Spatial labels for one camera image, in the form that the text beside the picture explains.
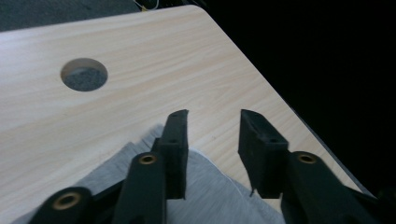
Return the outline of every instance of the gray cloth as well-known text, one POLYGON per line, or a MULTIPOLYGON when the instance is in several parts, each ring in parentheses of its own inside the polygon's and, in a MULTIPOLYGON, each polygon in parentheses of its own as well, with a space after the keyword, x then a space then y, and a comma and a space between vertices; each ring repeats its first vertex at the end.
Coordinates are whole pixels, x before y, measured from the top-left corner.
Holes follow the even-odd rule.
MULTIPOLYGON (((134 156, 150 151, 155 137, 163 127, 151 130, 138 144, 128 143, 120 152, 93 170, 74 186, 85 187, 92 194, 125 178, 134 156)), ((197 149, 189 151, 186 200, 168 200, 169 224, 283 224, 283 216, 273 207, 237 181, 223 174, 197 149)), ((35 210, 18 218, 13 224, 27 223, 35 210)))

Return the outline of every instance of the dark background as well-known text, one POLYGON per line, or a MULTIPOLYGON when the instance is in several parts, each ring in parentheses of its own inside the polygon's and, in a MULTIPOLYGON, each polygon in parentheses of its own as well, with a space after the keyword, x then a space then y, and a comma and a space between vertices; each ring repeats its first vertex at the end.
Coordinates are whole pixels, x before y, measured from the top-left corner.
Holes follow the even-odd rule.
MULTIPOLYGON (((364 187, 396 186, 392 1, 160 3, 206 10, 364 187)), ((0 0, 0 31, 139 11, 125 0, 0 0)))

